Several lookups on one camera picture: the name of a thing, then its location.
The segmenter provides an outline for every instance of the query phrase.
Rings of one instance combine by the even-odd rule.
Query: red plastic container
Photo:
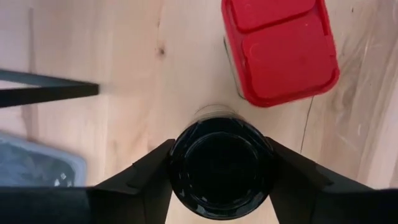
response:
[[[340,71],[324,0],[222,0],[241,94],[268,107],[324,93]]]

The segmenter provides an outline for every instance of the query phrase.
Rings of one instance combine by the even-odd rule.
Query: black jar lid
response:
[[[267,198],[274,156],[262,134],[237,118],[210,118],[187,128],[169,153],[168,173],[178,199],[205,218],[247,215]]]

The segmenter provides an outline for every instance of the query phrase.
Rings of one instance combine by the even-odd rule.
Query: wood grain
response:
[[[100,96],[3,108],[0,130],[84,157],[92,185],[176,138],[200,108],[222,104],[328,168],[397,187],[398,1],[326,3],[338,85],[264,109],[236,91],[220,0],[0,0],[1,68],[101,84]],[[167,223],[213,222],[172,197]],[[228,223],[277,220],[267,200]]]

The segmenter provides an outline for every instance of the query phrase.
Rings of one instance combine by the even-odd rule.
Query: wooden table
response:
[[[0,67],[97,82],[101,95],[0,110],[0,130],[84,157],[87,184],[176,138],[203,106],[371,187],[398,187],[398,1],[326,0],[341,78],[255,108],[238,96],[220,0],[0,0]],[[1,82],[3,88],[18,86]],[[175,197],[168,223],[213,223]],[[227,223],[277,223],[270,201]]]

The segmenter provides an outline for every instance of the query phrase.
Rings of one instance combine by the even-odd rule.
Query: red container lid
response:
[[[222,0],[244,97],[274,106],[328,91],[339,77],[323,0]]]

